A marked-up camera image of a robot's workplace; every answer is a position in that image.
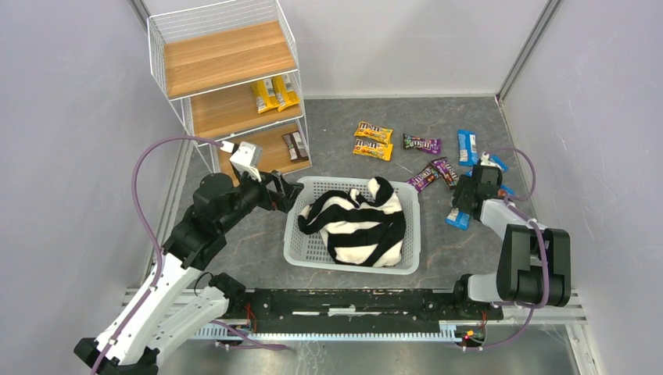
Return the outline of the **blue m&m bag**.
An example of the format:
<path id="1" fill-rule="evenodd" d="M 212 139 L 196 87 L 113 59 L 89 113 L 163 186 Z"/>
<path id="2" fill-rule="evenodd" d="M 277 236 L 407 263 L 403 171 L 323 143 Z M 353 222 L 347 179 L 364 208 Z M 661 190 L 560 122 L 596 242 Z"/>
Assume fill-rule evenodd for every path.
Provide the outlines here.
<path id="1" fill-rule="evenodd" d="M 489 161 L 495 166 L 498 166 L 503 173 L 506 173 L 509 170 L 509 166 L 496 155 L 490 154 Z"/>
<path id="2" fill-rule="evenodd" d="M 507 197 L 507 196 L 512 196 L 512 197 L 514 197 L 515 195 L 516 195 L 516 194 L 515 194 L 514 190 L 511 189 L 510 187 L 508 187 L 507 185 L 502 184 L 502 185 L 500 186 L 500 189 L 499 189 L 499 191 L 498 191 L 498 196 L 499 196 L 500 198 L 504 198 L 504 197 Z"/>

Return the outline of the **blue candy bag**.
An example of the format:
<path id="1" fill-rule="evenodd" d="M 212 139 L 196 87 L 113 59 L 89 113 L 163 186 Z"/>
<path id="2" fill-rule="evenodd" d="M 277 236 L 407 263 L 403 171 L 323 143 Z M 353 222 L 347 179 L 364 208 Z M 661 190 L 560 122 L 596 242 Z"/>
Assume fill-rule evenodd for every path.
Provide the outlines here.
<path id="1" fill-rule="evenodd" d="M 476 134 L 470 130 L 459 130 L 457 132 L 459 145 L 459 164 L 461 166 L 473 166 L 478 162 L 478 151 L 476 147 Z"/>
<path id="2" fill-rule="evenodd" d="M 465 212 L 461 212 L 458 208 L 452 208 L 450 213 L 445 218 L 445 222 L 457 229 L 467 230 L 471 216 Z"/>

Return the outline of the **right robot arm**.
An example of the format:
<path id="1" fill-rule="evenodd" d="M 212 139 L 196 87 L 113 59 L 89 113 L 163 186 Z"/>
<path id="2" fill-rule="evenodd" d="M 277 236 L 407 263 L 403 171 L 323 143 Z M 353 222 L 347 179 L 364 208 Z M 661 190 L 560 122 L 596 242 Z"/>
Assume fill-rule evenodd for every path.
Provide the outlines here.
<path id="1" fill-rule="evenodd" d="M 502 241 L 495 272 L 461 278 L 466 297 L 494 305 L 564 307 L 572 296 L 570 235 L 538 223 L 500 196 L 502 179 L 498 166 L 475 165 L 453 191 L 452 206 Z"/>

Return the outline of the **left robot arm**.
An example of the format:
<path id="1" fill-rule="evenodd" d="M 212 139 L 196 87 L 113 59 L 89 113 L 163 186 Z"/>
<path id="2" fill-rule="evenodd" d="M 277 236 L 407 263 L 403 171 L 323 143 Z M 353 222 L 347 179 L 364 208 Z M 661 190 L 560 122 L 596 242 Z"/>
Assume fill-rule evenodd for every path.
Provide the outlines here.
<path id="1" fill-rule="evenodd" d="M 157 248 L 150 278 L 123 312 L 97 337 L 81 339 L 75 355 L 93 374 L 156 374 L 194 333 L 240 305 L 245 287 L 217 275 L 175 314 L 167 312 L 226 246 L 226 234 L 254 209 L 288 213 L 301 191 L 278 172 L 244 174 L 235 183 L 223 173 L 204 177 L 182 221 Z"/>

